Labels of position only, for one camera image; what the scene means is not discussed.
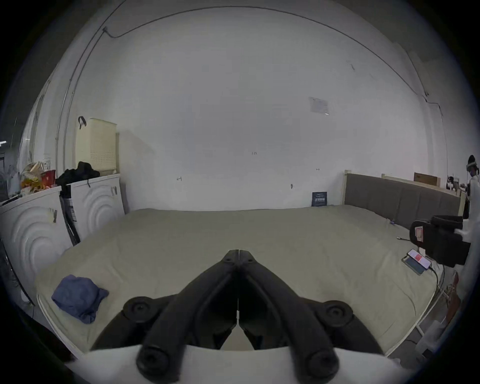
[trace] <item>blue cloth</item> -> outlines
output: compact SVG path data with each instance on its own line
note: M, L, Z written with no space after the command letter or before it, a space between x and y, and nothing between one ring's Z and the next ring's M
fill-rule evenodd
M61 310L90 324L95 320L100 302L108 296L106 289L99 288L86 277L64 277L52 295L52 300Z

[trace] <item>beige bed sheet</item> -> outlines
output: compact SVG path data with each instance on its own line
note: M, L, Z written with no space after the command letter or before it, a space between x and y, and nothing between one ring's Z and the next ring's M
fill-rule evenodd
M415 325L435 290L401 262L408 231L350 205L222 212L144 209L70 248L36 279L52 326L81 352L135 296L180 292L228 250L244 249L298 295L348 303L387 352ZM89 277L110 295L92 324L61 311L51 295L69 274Z

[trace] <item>small sign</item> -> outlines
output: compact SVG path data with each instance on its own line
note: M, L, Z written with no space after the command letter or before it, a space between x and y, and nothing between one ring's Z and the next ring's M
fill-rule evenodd
M327 205L327 192L312 192L312 207Z

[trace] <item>bed headboard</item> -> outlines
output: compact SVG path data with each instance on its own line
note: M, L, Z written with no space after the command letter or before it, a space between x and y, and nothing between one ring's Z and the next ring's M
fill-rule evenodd
M465 197L414 181L345 171L344 204L368 209L409 229L416 219L462 215Z

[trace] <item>wall wire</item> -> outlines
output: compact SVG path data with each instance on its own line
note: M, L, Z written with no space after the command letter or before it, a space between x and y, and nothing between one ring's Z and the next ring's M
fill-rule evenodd
M106 23L106 21L113 15L113 13L122 5L126 2L127 0L123 0L122 3L120 3L113 11L112 13L105 19L105 21L103 22L103 24ZM446 168L447 168L447 175L448 175L448 148L447 148L447 142L446 142L446 132L445 132L445 126L444 126L444 118L443 118L443 113L442 113L442 108L440 107L440 104L438 103L434 103L434 102L430 102L427 100L427 98L424 96L424 95L419 95L412 87L411 85L390 65L388 64L388 62L386 62L381 56L379 56L377 53L375 53L373 50L371 50L370 48L368 48L366 45L364 45L363 43L361 43L360 41L358 41L357 39L347 35L345 32L342 32L340 31L339 29L336 29L330 25L327 25L325 23L322 23L322 22L319 22L317 20L314 20L314 19L311 19L309 17L306 17L306 16L302 16L302 15L299 15L299 14L296 14L296 13L293 13L293 12L288 12L288 11L282 11L282 10L278 10L278 9L274 9L274 8L268 8L268 7L260 7L260 6L249 6L249 5L218 5L218 6L210 6L210 7L200 7L200 8L194 8L194 9L189 9L189 10L184 10L184 11L179 11L179 12L174 12L174 13L171 13L171 14L168 14L168 15L165 15L165 16L161 16L161 17L157 17L153 20L150 20L146 23L143 23L143 24L140 24L132 29L129 29L128 31L120 34L120 35L117 35L117 36L114 36L112 35L109 31L108 31L108 28L105 26L103 29L102 29L102 34L100 35L100 37L102 37L102 35L105 33L107 36L109 36L110 38L113 38L113 39L116 39L116 38L119 38L119 37L122 37L122 36L125 36L127 34L129 34L130 32L133 32L143 26L146 26L148 24L151 24L151 23L154 23L156 21L159 21L159 20L163 20L163 19L166 19L168 17L171 17L171 16L176 16L176 15L179 15L179 14L183 14L183 13L188 13L188 12L195 12L195 11L202 11L202 10L208 10L208 9L219 9L219 8L250 8L250 9L262 9L262 10L267 10L267 11L274 11L274 12L279 12L279 13L285 13L285 14L289 14L289 15L292 15L292 16L296 16L296 17L300 17L302 19L305 19L305 20L308 20L308 21L311 21L311 22L314 22L314 23L317 23L319 25L323 25L327 28L330 28L340 34L342 34L343 36L355 41L357 44L360 44L362 47L364 47L366 50L368 50L370 53L372 53L374 56L376 56L377 58L379 58L385 65L387 65L406 85L407 87L410 89L410 91L412 91L415 95L417 96L421 96L426 103L428 104L435 104L438 106L438 109L440 111L440 116L442 118L442 128L443 128L443 131L444 131L444 136L445 136L445 155L446 155ZM102 27L102 25L97 29L97 31L95 32L94 36L97 34L97 32L100 30L100 28ZM85 47L85 50L83 51L82 53L82 56L84 55L85 51L86 51L87 47ZM81 58L79 59L77 65L75 66L75 69L73 71L73 73L75 73L77 67L78 67L78 64L80 63L80 60Z

